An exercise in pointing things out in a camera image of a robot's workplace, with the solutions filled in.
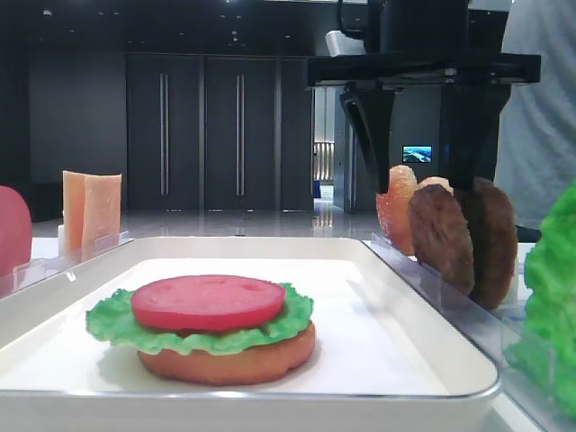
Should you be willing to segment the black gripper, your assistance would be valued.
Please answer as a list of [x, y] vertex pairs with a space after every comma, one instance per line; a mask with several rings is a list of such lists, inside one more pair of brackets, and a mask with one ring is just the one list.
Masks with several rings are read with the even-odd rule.
[[337, 55], [309, 58], [307, 85], [345, 86], [341, 106], [373, 190], [386, 194], [395, 92], [382, 84], [447, 84], [441, 92], [439, 174], [454, 189], [472, 189], [489, 132], [509, 100], [509, 85], [539, 82], [540, 56], [471, 43], [466, 1], [369, 1], [364, 10], [365, 25], [351, 28], [343, 2], [336, 3], [337, 34], [352, 45]]

